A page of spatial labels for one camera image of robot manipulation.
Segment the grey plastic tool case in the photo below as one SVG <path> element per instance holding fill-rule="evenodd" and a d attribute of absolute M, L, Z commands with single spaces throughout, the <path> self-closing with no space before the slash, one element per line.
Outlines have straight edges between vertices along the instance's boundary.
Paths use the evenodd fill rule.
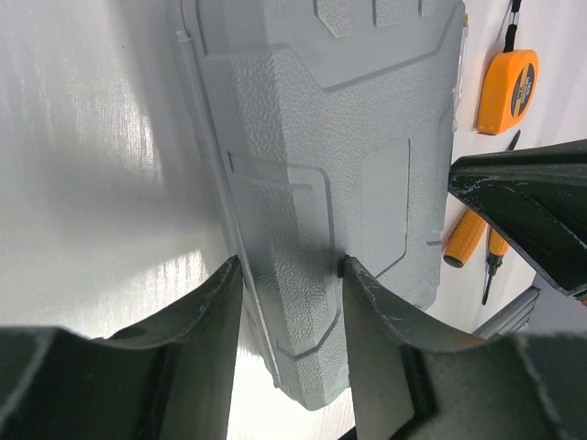
<path fill-rule="evenodd" d="M 461 1 L 174 1 L 186 101 L 274 384 L 349 385 L 339 267 L 436 299 Z"/>

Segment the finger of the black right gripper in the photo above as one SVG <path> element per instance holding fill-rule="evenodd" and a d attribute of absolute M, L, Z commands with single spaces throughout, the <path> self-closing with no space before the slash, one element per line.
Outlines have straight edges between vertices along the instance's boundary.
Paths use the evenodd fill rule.
<path fill-rule="evenodd" d="M 461 157 L 448 189 L 553 289 L 585 300 L 585 140 Z"/>

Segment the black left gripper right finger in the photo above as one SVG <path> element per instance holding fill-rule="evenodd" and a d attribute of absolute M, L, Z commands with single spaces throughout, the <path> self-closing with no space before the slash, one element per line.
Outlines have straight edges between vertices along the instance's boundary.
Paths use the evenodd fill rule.
<path fill-rule="evenodd" d="M 486 340 L 340 261 L 355 439 L 583 439 L 586 337 Z"/>

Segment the orange handle thick screwdriver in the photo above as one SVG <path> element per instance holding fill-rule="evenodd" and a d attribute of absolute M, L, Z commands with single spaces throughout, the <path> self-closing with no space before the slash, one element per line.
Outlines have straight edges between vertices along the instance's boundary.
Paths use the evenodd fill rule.
<path fill-rule="evenodd" d="M 462 268 L 479 245 L 485 228 L 486 222 L 474 211 L 468 210 L 452 231 L 443 260 L 453 268 Z"/>

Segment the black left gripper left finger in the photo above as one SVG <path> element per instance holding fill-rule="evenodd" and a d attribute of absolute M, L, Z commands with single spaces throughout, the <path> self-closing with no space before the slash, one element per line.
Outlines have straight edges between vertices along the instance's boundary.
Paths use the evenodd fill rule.
<path fill-rule="evenodd" d="M 242 272 L 201 286 L 108 338 L 53 326 L 1 330 L 4 439 L 223 439 Z"/>

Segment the orange handle slim screwdriver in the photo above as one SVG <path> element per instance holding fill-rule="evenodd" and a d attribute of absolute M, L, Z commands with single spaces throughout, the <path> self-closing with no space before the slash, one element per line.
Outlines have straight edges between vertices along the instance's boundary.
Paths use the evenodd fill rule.
<path fill-rule="evenodd" d="M 497 270 L 503 264 L 503 259 L 507 251 L 509 250 L 509 244 L 506 240 L 492 227 L 490 228 L 489 241 L 487 248 L 487 280 L 482 295 L 482 305 L 486 305 L 488 302 L 493 278 Z"/>

